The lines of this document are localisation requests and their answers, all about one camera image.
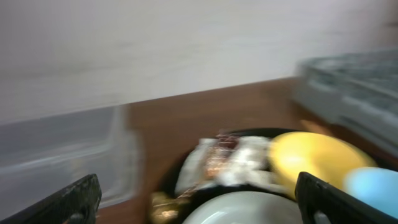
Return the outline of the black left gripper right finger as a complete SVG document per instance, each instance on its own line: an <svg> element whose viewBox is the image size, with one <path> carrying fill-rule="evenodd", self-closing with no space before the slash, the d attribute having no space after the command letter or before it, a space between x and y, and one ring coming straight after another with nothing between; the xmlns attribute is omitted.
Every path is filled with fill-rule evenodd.
<svg viewBox="0 0 398 224"><path fill-rule="evenodd" d="M308 172L298 175L295 198L304 224L322 212L336 224L397 224L397 219L346 194Z"/></svg>

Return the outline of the gold foil wrapper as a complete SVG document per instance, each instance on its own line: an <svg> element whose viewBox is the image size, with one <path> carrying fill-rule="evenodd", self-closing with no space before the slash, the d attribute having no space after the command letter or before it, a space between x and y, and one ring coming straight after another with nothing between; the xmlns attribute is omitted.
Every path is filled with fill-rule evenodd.
<svg viewBox="0 0 398 224"><path fill-rule="evenodd" d="M150 199L150 220L154 224L172 223L190 203L187 198L170 198L164 192L154 192Z"/></svg>

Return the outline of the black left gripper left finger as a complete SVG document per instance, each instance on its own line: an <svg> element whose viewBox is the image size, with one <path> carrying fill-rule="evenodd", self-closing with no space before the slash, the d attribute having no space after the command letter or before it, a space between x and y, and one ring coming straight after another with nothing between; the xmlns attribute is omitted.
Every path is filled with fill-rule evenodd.
<svg viewBox="0 0 398 224"><path fill-rule="evenodd" d="M95 224L102 191L96 174L86 175L1 224Z"/></svg>

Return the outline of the blue cup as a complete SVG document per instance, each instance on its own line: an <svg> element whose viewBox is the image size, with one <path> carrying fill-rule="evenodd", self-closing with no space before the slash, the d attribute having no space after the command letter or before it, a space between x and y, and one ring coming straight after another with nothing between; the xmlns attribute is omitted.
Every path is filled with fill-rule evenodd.
<svg viewBox="0 0 398 224"><path fill-rule="evenodd" d="M354 198L397 218L397 171L361 167L350 171L344 189Z"/></svg>

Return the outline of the white paper napkin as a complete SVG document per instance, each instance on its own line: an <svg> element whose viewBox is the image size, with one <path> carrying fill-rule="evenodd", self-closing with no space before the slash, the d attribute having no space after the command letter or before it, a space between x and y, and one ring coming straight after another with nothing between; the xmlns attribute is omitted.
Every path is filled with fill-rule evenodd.
<svg viewBox="0 0 398 224"><path fill-rule="evenodd" d="M203 138L188 155L178 175L174 192L181 195L196 183L198 189L209 189L216 185L223 187L238 187L251 185L270 192L285 194L287 189L278 184L276 175L268 171L271 163L268 161L268 148L271 140L260 136L245 136L238 138L237 150L225 162L221 163L221 172L201 183L205 175L205 161L215 139Z"/></svg>

